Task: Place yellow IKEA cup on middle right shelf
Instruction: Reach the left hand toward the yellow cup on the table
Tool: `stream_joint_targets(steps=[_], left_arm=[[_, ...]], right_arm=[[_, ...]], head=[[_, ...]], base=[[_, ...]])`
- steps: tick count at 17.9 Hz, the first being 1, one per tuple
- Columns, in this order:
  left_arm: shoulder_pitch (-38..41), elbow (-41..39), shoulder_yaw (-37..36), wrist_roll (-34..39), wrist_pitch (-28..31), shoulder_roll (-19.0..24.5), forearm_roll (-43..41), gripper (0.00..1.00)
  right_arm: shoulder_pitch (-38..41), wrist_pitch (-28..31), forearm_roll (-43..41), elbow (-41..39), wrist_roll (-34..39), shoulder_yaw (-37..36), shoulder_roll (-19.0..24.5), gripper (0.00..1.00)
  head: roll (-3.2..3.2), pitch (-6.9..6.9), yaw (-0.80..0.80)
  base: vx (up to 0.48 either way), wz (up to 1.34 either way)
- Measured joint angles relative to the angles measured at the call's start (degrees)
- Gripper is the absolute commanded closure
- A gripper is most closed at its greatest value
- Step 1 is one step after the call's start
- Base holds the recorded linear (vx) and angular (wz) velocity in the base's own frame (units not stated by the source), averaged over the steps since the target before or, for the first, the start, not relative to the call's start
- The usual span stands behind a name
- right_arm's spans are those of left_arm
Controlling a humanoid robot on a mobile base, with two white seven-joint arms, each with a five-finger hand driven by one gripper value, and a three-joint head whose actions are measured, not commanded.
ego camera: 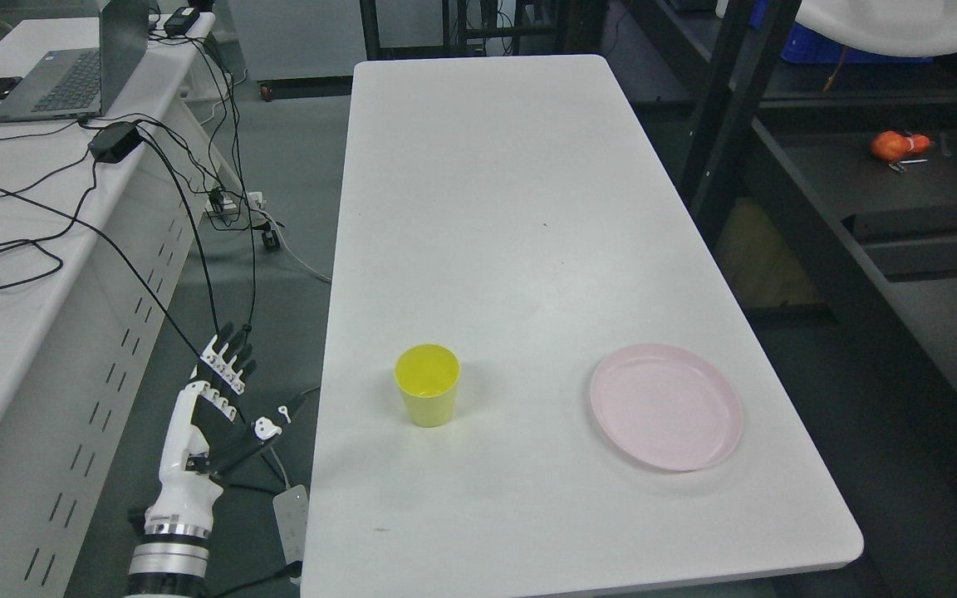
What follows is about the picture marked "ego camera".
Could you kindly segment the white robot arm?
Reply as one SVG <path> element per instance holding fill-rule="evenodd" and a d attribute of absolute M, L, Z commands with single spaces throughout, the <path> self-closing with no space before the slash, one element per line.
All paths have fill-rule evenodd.
<path fill-rule="evenodd" d="M 209 533 L 183 523 L 145 525 L 130 558 L 125 597 L 209 597 Z"/>

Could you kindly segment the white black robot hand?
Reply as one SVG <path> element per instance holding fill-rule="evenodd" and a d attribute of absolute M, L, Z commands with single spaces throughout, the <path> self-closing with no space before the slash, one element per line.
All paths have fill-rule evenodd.
<path fill-rule="evenodd" d="M 175 398 L 157 469 L 159 496 L 145 510 L 144 535 L 208 537 L 228 478 L 276 443 L 307 400 L 300 394 L 273 412 L 244 418 L 239 400 L 256 370 L 252 352 L 246 332 L 227 322 L 199 353 Z"/>

